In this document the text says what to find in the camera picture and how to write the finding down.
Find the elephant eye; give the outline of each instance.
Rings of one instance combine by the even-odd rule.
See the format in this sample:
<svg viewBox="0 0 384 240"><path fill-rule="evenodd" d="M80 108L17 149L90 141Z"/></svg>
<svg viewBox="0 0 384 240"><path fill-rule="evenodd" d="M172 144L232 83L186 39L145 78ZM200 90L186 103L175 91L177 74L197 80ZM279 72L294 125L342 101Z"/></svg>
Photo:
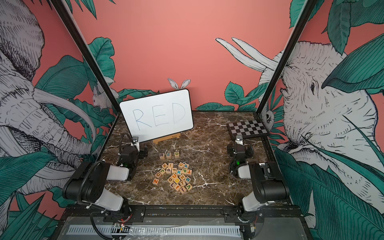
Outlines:
<svg viewBox="0 0 384 240"><path fill-rule="evenodd" d="M314 95L314 83L311 84L311 91L312 91L312 94Z"/></svg>

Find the vent grille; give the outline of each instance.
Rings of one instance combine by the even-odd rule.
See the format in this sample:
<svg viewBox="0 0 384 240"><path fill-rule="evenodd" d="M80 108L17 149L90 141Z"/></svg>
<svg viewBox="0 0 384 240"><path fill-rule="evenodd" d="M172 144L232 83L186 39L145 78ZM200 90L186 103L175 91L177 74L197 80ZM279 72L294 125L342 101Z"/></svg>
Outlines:
<svg viewBox="0 0 384 240"><path fill-rule="evenodd" d="M151 236L151 235L213 235L238 236L239 226L166 226L166 225L131 225L131 229L112 227L111 225L97 225L99 231L110 235ZM92 225L70 225L66 235L96 235Z"/></svg>

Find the brown marble surface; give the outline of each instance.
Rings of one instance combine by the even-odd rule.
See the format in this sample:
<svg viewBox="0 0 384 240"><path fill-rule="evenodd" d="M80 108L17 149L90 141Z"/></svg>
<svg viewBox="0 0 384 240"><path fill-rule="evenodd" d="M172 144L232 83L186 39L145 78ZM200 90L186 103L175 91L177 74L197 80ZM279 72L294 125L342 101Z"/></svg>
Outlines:
<svg viewBox="0 0 384 240"><path fill-rule="evenodd" d="M106 188L126 197L131 204L151 205L232 205L252 192L250 180L240 180L228 172L231 158L227 155L227 145L231 143L226 124L230 122L254 120L252 113L213 113L193 112L194 128L182 132L179 139L169 139L159 144L152 141L141 143L148 146L148 157L141 159L137 173L131 181L109 181ZM120 116L106 143L101 159L115 165L118 160L118 145L121 134L127 132L123 116ZM266 153L261 139L250 139L255 154L248 161L266 161ZM180 157L173 152L179 150ZM172 159L160 160L159 153L172 152ZM167 176L158 186L152 185L154 174L166 162L186 162L192 169L193 189L182 195L169 187Z"/></svg>

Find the whiteboard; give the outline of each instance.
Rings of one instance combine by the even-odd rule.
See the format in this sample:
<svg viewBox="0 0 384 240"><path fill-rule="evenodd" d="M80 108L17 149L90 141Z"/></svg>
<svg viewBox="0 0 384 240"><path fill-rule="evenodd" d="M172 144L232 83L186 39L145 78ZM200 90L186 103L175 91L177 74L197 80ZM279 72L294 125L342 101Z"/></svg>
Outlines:
<svg viewBox="0 0 384 240"><path fill-rule="evenodd" d="M189 91L182 89L120 103L132 136L144 142L193 128Z"/></svg>

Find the black and white checkered pattern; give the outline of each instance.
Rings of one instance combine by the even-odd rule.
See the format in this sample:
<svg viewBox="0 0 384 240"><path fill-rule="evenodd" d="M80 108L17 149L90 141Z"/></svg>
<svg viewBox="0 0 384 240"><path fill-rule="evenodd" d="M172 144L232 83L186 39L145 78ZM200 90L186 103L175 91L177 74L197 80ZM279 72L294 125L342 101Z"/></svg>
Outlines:
<svg viewBox="0 0 384 240"><path fill-rule="evenodd" d="M236 135L242 135L243 139L246 139L269 134L263 124L257 120L228 123L227 128L232 140L235 140Z"/></svg>

